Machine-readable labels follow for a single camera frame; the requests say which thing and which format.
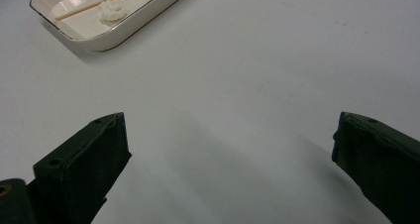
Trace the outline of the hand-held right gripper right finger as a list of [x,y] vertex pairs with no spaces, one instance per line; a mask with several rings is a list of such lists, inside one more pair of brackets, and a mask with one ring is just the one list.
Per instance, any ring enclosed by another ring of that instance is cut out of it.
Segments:
[[420,142],[369,117],[343,112],[332,161],[392,224],[420,224]]

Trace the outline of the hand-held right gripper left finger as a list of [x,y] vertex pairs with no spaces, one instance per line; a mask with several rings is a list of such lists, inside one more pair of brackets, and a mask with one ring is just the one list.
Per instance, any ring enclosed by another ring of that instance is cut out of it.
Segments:
[[131,157],[122,112],[98,118],[34,165],[52,224],[90,224]]

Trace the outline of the white cotton ball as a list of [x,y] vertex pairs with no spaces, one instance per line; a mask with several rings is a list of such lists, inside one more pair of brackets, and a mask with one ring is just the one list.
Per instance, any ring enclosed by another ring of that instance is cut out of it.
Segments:
[[127,11],[112,0],[103,1],[98,6],[98,18],[102,22],[116,22],[126,15]]

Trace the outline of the white rectangular tray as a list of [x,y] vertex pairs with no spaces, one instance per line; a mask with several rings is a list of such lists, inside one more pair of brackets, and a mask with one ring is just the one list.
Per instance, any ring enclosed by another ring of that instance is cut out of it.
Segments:
[[178,0],[112,0],[127,11],[127,15],[116,22],[100,21],[98,6],[59,22],[54,21],[57,16],[97,1],[31,0],[30,7],[65,41],[86,50],[101,52],[123,43]]

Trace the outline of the thin wooden stick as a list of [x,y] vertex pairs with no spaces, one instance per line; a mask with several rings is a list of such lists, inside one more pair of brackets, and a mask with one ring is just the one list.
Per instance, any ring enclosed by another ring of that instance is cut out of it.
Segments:
[[112,0],[99,0],[99,1],[97,1],[97,2],[95,2],[95,3],[92,3],[92,4],[89,4],[89,5],[86,5],[86,6],[84,6],[84,7],[78,7],[78,8],[76,8],[76,9],[74,9],[74,10],[72,10],[72,11],[69,11],[69,12],[67,12],[67,13],[65,13],[65,14],[63,14],[63,15],[60,15],[60,16],[55,17],[55,18],[54,18],[54,21],[55,21],[55,22],[59,22],[59,21],[61,21],[61,20],[63,20],[63,19],[66,19],[66,18],[68,18],[68,17],[74,16],[74,15],[79,14],[79,13],[81,13],[81,12],[84,12],[84,11],[86,11],[86,10],[90,10],[90,9],[92,9],[92,8],[94,8],[94,7],[99,6],[102,2],[105,2],[105,1],[112,1]]

